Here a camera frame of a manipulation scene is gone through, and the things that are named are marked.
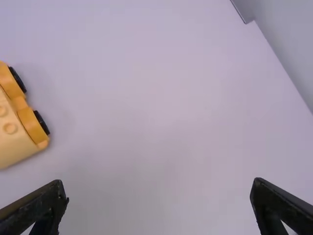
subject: black wheel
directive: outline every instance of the black wheel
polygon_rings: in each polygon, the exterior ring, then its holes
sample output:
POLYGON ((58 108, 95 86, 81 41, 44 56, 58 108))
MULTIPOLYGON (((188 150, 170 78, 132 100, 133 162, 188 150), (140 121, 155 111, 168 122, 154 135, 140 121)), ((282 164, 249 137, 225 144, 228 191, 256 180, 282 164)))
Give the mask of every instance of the black wheel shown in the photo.
POLYGON ((9 70, 12 74, 12 76, 14 77, 15 81, 17 82, 17 84, 19 85, 19 87, 21 88, 21 90, 26 93, 27 92, 27 89, 23 83, 23 81, 21 80, 20 76, 17 74, 17 72, 15 71, 14 68, 12 67, 9 67, 9 70))
POLYGON ((48 135, 50 135, 50 131, 49 131, 49 128, 47 127, 47 124, 45 123, 43 117, 40 115, 40 113, 35 110, 34 111, 34 115, 36 116, 39 124, 41 125, 41 127, 43 128, 44 132, 48 135))

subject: white wall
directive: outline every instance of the white wall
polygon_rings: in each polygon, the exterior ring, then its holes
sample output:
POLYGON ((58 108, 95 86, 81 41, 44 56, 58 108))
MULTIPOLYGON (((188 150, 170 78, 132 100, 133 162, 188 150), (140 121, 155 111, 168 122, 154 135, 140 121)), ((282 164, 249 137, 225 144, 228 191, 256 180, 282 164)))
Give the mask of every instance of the white wall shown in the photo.
POLYGON ((313 1, 256 0, 256 22, 313 112, 313 1))
POLYGON ((51 147, 0 172, 3 207, 49 181, 63 235, 259 234, 256 176, 313 203, 313 118, 228 0, 10 1, 0 58, 51 147))

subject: yellow toy car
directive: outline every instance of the yellow toy car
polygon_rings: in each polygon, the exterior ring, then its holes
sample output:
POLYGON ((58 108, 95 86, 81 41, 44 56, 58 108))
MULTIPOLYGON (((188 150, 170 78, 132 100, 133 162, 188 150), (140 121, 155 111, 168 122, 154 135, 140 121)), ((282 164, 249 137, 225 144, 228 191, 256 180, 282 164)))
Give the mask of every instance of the yellow toy car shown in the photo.
POLYGON ((0 62, 0 168, 45 148, 50 131, 26 102, 26 88, 12 67, 0 62))

